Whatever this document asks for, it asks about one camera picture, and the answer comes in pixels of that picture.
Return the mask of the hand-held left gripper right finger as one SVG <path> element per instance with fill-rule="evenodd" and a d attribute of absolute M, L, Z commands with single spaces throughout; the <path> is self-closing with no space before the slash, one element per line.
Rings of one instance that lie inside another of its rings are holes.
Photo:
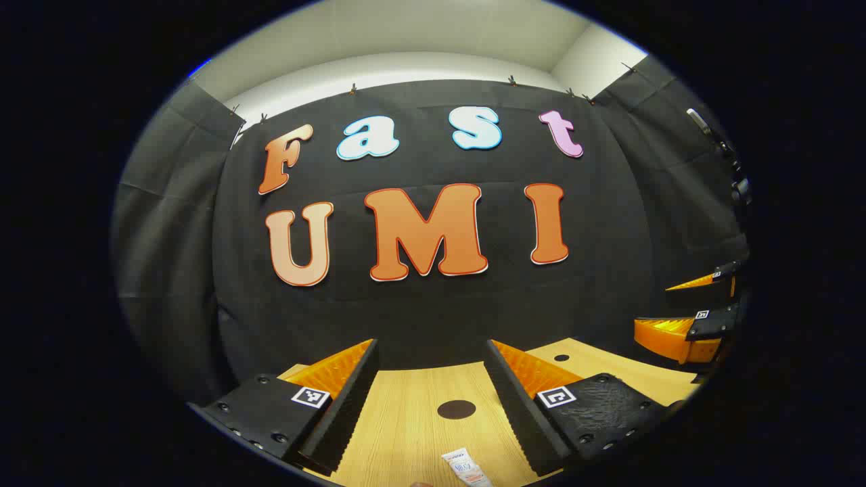
<path fill-rule="evenodd" d="M 683 404 L 663 404 L 611 373 L 581 377 L 498 340 L 483 359 L 531 469 L 547 475 L 612 456 Z"/>

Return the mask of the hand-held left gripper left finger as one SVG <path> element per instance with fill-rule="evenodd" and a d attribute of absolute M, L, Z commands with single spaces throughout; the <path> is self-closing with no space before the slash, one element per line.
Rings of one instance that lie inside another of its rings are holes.
<path fill-rule="evenodd" d="M 205 422 L 268 459 L 328 476 L 337 471 L 380 370 L 368 339 L 296 372 L 256 374 L 206 406 Z"/>

